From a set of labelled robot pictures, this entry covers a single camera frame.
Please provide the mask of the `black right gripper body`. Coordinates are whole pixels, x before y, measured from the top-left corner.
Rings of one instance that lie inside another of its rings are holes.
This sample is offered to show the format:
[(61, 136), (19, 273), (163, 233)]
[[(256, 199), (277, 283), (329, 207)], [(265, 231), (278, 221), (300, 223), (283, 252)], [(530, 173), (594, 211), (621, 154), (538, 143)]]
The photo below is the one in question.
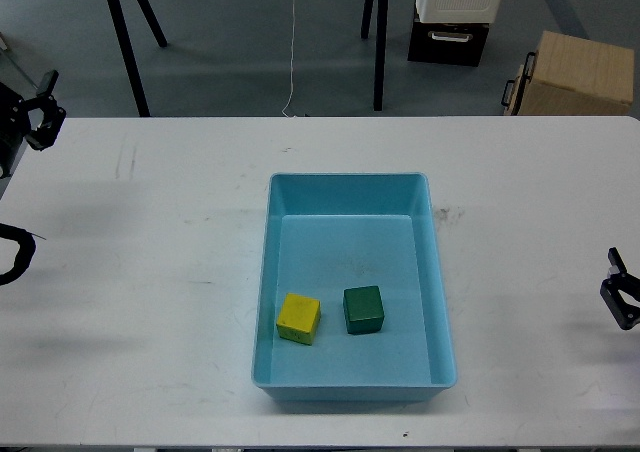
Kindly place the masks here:
[(634, 295), (635, 298), (635, 302), (636, 302), (636, 308), (638, 309), (638, 311), (636, 312), (636, 322), (639, 322), (639, 308), (640, 308), (640, 299), (639, 299), (639, 293), (635, 293)]

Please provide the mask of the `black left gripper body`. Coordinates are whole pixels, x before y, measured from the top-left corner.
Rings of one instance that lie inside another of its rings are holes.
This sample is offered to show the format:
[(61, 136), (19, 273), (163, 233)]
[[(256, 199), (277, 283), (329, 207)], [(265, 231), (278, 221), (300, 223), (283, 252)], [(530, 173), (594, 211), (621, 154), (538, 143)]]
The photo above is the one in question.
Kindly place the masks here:
[(23, 98), (1, 84), (1, 176), (9, 177), (24, 136), (30, 131)]

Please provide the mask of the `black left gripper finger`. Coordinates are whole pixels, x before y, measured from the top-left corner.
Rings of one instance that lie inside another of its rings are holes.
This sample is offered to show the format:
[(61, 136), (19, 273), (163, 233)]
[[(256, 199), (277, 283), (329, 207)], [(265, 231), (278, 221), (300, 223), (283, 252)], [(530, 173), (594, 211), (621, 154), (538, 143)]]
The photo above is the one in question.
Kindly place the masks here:
[(29, 146), (36, 151), (52, 147), (66, 118), (66, 110), (60, 107), (53, 96), (38, 96), (24, 103), (27, 112), (40, 110), (42, 121), (26, 135)]
[(53, 90), (59, 78), (59, 72), (57, 70), (50, 70), (45, 73), (36, 88), (35, 98), (42, 103), (47, 101), (55, 101), (53, 96)]

